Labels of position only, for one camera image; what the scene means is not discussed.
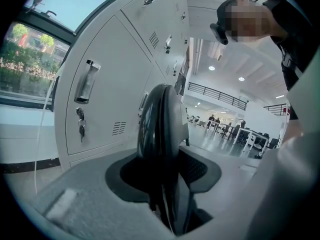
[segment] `desk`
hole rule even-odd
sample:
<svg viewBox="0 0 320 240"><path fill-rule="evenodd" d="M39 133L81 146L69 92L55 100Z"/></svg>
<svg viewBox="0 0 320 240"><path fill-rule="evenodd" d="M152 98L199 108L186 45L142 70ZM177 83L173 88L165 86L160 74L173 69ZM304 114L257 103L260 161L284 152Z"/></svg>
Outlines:
<svg viewBox="0 0 320 240"><path fill-rule="evenodd" d="M210 131L210 128L211 128L212 124L215 124L213 131L215 131L215 129L216 129L216 127L218 127L218 125L225 126L225 127L229 126L229 128L235 128L235 127L233 127L231 125L228 125L228 124L225 124L225 123L222 123L222 122L215 122L215 121L212 121L212 120L209 120L209 122L211 122L211 124L209 126L209 131Z"/></svg>
<svg viewBox="0 0 320 240"><path fill-rule="evenodd" d="M269 138L267 138L267 137L264 136L264 135L261 135L261 134L257 133L257 132L254 131L254 130L250 130L250 129L239 128L239 131L238 131L238 133L237 133L237 135L236 135L236 137L235 137L235 139L234 139L233 145L236 144L237 139L238 139L239 134L240 134L241 131L244 131L244 132L248 132L248 133L249 133L249 137L248 137L248 139L246 140L245 146L244 146L244 148L243 148L242 151L245 151L245 150L246 150L246 148L247 148L247 146L248 146L248 143L249 143L249 140L251 139L251 136L254 135L254 136L256 136L256 137L259 137L259 138L261 138L261 139L265 139L265 140L266 140L266 141L265 141L265 144L264 144L264 146L263 146L263 149L262 149L262 154L265 152Z"/></svg>

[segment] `glass pane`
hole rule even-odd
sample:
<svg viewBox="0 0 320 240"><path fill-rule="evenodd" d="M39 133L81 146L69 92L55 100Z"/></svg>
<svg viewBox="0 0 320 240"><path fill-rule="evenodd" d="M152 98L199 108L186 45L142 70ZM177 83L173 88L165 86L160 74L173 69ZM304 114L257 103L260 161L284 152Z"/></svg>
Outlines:
<svg viewBox="0 0 320 240"><path fill-rule="evenodd" d="M0 49L0 94L45 98L69 45L20 23L13 23Z"/></svg>
<svg viewBox="0 0 320 240"><path fill-rule="evenodd" d="M75 31L81 22L106 0L28 0L26 7L35 6L39 13L49 13L50 19Z"/></svg>

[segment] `balcony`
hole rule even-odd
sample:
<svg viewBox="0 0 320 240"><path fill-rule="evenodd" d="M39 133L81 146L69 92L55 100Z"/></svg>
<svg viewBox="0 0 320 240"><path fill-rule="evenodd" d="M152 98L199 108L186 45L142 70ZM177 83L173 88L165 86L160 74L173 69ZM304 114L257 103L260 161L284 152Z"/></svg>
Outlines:
<svg viewBox="0 0 320 240"><path fill-rule="evenodd" d="M288 106L288 114L290 115L290 106ZM265 109L270 111L271 113L275 114L276 116L285 116L287 111L287 104L279 104L279 105L273 105L273 106L264 106Z"/></svg>
<svg viewBox="0 0 320 240"><path fill-rule="evenodd" d="M188 90L228 103L244 111L246 110L246 107L247 107L247 103L238 98L232 97L221 91L211 89L193 82L189 83Z"/></svg>

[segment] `ventilation slot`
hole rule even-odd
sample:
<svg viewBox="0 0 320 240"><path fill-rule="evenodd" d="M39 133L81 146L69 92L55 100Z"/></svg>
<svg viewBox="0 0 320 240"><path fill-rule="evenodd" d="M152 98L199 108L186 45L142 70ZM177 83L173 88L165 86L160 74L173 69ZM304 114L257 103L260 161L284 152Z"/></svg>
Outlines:
<svg viewBox="0 0 320 240"><path fill-rule="evenodd" d="M157 45L158 45L158 43L159 43L159 39L158 39L158 37L157 37L156 32L153 32L153 34L151 35L151 37L149 38L149 40L150 40L153 48L156 49L156 47L157 47Z"/></svg>
<svg viewBox="0 0 320 240"><path fill-rule="evenodd" d="M169 72L170 72L170 67L169 67L169 65L166 67L166 74L168 75L169 74Z"/></svg>
<svg viewBox="0 0 320 240"><path fill-rule="evenodd" d="M112 130L112 136L123 134L125 131L126 122L115 122Z"/></svg>

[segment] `white ceiling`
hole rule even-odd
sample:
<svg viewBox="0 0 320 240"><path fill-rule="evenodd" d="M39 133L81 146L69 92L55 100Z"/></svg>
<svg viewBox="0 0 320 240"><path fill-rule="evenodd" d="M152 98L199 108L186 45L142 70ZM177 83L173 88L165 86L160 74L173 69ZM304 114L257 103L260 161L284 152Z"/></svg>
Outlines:
<svg viewBox="0 0 320 240"><path fill-rule="evenodd" d="M287 88L281 68L281 51L269 37L252 43L229 42L224 48L223 45L218 46L209 25L217 22L216 10L224 1L187 0L190 36L195 38L193 72L204 79L224 81L226 85L250 93L267 104L285 103L285 98L275 99L286 94ZM198 66L195 64L196 51L199 51L197 44L200 44L197 39L203 39ZM221 50L222 59L217 61ZM208 70L209 66L215 66L216 70ZM239 77L244 77L245 81L240 82Z"/></svg>

